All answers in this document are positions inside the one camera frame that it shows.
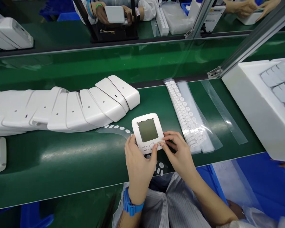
round button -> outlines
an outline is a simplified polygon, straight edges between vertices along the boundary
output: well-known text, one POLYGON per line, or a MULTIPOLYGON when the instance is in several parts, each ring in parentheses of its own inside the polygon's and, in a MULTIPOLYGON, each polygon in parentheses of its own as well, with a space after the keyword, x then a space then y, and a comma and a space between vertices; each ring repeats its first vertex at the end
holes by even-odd
POLYGON ((155 143, 151 143, 150 144, 150 149, 153 149, 153 146, 155 145, 155 143))

white box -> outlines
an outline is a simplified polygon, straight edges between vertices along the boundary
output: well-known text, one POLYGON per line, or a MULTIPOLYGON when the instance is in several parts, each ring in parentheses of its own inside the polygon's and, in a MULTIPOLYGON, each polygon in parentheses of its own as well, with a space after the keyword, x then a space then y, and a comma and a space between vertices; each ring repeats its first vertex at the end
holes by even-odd
POLYGON ((259 76, 277 62, 239 63, 222 80, 271 158, 285 161, 285 104, 259 76))

blood pressure monitor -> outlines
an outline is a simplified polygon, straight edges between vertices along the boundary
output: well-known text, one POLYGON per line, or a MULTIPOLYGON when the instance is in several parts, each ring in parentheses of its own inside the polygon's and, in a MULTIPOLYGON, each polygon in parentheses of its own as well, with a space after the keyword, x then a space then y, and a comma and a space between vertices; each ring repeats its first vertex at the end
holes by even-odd
POLYGON ((158 144, 157 150, 162 149, 159 142, 165 143, 162 140, 164 134, 158 116, 155 113, 134 118, 132 127, 137 146, 143 154, 151 153, 156 143, 158 144))

lcd screen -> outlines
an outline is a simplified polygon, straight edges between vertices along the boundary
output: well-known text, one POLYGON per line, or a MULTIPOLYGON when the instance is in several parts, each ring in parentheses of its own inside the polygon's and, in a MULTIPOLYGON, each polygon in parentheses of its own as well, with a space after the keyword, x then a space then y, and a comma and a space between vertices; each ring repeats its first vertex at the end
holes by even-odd
POLYGON ((137 124, 143 143, 158 138, 153 119, 148 119, 137 124))

metal frame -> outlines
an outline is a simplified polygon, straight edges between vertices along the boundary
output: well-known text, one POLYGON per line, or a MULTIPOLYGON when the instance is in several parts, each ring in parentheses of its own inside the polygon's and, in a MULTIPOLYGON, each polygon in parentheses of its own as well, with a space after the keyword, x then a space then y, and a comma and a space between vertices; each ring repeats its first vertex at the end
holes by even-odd
POLYGON ((281 28, 285 26, 285 0, 268 14, 263 21, 240 44, 238 49, 225 60, 221 66, 208 72, 208 78, 220 78, 229 72, 238 63, 243 62, 262 44, 269 40, 281 28))
POLYGON ((212 5, 216 1, 217 0, 203 0, 193 27, 184 35, 186 39, 195 39, 200 37, 200 29, 202 28, 212 5))

